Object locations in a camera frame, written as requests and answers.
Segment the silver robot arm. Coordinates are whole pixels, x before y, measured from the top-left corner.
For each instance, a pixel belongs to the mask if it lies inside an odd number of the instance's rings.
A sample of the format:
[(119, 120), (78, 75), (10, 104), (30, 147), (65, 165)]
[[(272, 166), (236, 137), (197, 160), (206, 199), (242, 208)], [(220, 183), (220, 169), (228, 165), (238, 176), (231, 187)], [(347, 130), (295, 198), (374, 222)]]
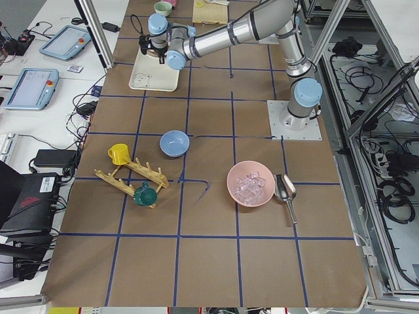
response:
[(290, 131), (308, 126), (323, 93), (313, 78), (312, 63), (306, 56), (298, 33), (294, 1), (262, 1), (238, 19), (207, 33), (197, 35), (195, 28), (171, 24), (154, 13), (148, 19), (147, 34), (139, 30), (139, 50), (156, 53), (161, 64), (181, 70), (187, 61), (248, 41), (259, 41), (275, 35), (287, 64), (291, 97), (279, 114), (279, 121)]

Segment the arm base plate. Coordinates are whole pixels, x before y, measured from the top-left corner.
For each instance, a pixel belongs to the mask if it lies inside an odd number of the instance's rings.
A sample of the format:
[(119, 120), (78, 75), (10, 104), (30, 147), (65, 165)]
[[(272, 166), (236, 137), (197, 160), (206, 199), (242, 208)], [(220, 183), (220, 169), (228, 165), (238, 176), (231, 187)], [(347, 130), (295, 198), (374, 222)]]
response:
[(268, 100), (270, 133), (273, 140), (321, 141), (322, 136), (314, 110), (309, 117), (296, 118), (288, 111), (288, 101)]

